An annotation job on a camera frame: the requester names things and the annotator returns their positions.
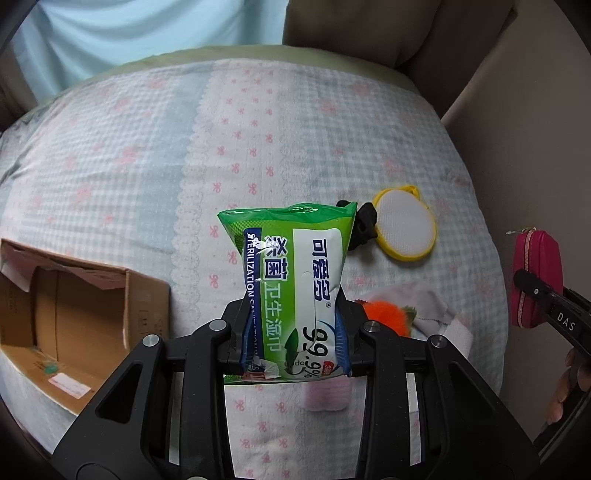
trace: orange fluffy ball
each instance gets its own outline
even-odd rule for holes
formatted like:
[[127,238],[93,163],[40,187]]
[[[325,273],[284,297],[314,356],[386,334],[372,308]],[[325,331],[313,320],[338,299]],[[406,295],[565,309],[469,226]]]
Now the orange fluffy ball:
[[390,327],[400,336],[410,337],[406,312],[387,301],[368,301],[362,303],[369,320],[377,320]]

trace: green plastic package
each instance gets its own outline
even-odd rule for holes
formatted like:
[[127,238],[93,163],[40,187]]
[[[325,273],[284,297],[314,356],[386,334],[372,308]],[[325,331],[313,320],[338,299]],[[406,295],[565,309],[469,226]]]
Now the green plastic package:
[[300,203],[218,214],[242,255],[251,303],[246,374],[226,381],[306,381],[348,373],[336,296],[356,211],[356,203]]

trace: zipper pull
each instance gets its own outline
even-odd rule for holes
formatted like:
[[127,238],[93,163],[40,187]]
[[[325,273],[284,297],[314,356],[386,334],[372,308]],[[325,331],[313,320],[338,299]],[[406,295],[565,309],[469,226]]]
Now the zipper pull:
[[505,232],[505,235],[517,235],[518,233],[527,233],[527,232],[536,231],[536,230],[537,230],[537,228],[535,226],[532,226],[532,227],[528,226],[522,230],[512,230],[509,232]]

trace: brown cardboard box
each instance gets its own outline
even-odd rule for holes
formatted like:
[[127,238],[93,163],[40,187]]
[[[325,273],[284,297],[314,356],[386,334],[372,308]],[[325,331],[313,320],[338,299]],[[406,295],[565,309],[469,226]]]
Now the brown cardboard box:
[[170,288],[156,278],[7,239],[0,272],[0,349],[74,414],[145,335],[168,336]]

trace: human hand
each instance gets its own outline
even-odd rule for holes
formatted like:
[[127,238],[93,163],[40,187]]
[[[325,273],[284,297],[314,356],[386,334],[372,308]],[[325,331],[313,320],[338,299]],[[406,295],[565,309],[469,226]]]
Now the human hand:
[[[548,425],[559,421],[564,413],[563,404],[574,387],[570,382],[570,370],[573,366],[573,362],[574,348],[567,354],[566,359],[564,360],[564,364],[569,369],[564,372],[558,380],[556,392],[554,392],[552,400],[550,401],[548,413],[546,415],[546,423]],[[577,382],[579,383],[579,388],[581,390],[584,392],[589,391],[589,388],[591,388],[591,363],[586,363],[579,367],[579,370],[577,371]]]

